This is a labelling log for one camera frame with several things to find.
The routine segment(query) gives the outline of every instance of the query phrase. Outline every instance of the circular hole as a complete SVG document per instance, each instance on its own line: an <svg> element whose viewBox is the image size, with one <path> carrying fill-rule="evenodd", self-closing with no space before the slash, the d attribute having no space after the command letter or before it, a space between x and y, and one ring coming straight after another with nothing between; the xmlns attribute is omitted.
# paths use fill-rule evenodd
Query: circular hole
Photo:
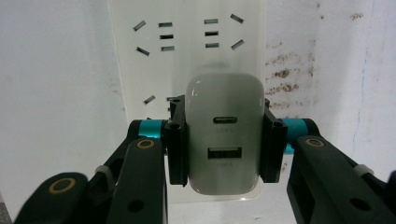
<svg viewBox="0 0 396 224"><path fill-rule="evenodd" d="M142 140L137 143L137 147L140 149L150 149L154 147L154 142L151 140Z"/></svg>
<svg viewBox="0 0 396 224"><path fill-rule="evenodd" d="M141 200L134 200L128 204L128 210L132 213L140 212L145 207Z"/></svg>
<svg viewBox="0 0 396 224"><path fill-rule="evenodd" d="M62 194L76 185L76 179L72 177L65 177L53 182L49 186L49 193L51 194Z"/></svg>
<svg viewBox="0 0 396 224"><path fill-rule="evenodd" d="M150 146L151 145L151 142L150 141L142 141L141 143L140 143L140 146L141 147L148 147L148 146Z"/></svg>
<svg viewBox="0 0 396 224"><path fill-rule="evenodd" d="M361 211L369 211L371 209L370 204L362 199L353 198L350 200L350 202L353 204L353 206L360 209Z"/></svg>
<svg viewBox="0 0 396 224"><path fill-rule="evenodd" d="M56 185L53 187L55 190L62 190L66 189L72 184L72 181L70 179L61 179L59 182L56 183Z"/></svg>
<svg viewBox="0 0 396 224"><path fill-rule="evenodd" d="M283 124L281 122L274 122L274 126L280 128L283 127Z"/></svg>
<svg viewBox="0 0 396 224"><path fill-rule="evenodd" d="M313 147L324 147L324 143L322 141L319 141L318 139L308 138L305 140L305 142Z"/></svg>
<svg viewBox="0 0 396 224"><path fill-rule="evenodd" d="M180 125L178 124L171 124L171 129L179 129Z"/></svg>

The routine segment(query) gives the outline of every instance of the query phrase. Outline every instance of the usb-a port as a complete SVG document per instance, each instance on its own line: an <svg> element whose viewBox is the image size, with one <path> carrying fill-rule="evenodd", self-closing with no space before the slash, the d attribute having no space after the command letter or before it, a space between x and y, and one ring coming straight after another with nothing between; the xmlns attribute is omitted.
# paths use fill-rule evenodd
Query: usb-a port
<svg viewBox="0 0 396 224"><path fill-rule="evenodd" d="M207 158L212 159L240 159L242 158L241 147L209 147Z"/></svg>

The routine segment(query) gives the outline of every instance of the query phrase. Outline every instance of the white power outlet panel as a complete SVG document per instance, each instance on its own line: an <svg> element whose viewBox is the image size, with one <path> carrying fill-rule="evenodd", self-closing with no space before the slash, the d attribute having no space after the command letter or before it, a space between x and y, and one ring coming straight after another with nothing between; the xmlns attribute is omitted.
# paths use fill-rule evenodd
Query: white power outlet panel
<svg viewBox="0 0 396 224"><path fill-rule="evenodd" d="M110 10L129 121L168 119L166 98L185 94L190 79L202 73L263 81L263 0L111 0ZM168 193L170 202L191 202L252 198L260 188L220 197L168 185Z"/></svg>

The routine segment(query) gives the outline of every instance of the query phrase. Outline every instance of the white charger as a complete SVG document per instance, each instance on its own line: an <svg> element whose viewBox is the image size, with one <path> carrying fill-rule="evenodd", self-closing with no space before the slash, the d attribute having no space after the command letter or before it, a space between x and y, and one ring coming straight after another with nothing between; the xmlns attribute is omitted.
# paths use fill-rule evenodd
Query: white charger
<svg viewBox="0 0 396 224"><path fill-rule="evenodd" d="M246 74L206 74L186 92L189 181L207 195L253 190L259 179L264 95Z"/></svg>

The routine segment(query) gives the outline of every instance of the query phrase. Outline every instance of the white wall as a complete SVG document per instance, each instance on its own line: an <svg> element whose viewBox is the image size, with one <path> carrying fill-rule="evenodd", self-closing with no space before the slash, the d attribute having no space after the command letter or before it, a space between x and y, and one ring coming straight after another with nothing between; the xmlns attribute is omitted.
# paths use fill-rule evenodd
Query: white wall
<svg viewBox="0 0 396 224"><path fill-rule="evenodd" d="M107 1L0 1L0 191L15 217L47 178L92 176L128 123Z"/></svg>
<svg viewBox="0 0 396 224"><path fill-rule="evenodd" d="M394 8L391 0L266 4L272 111L314 119L383 180L396 168ZM48 177L92 176L126 134L109 11L107 1L0 2L0 191L12 217ZM255 200L171 204L169 221L291 223L287 171Z"/></svg>

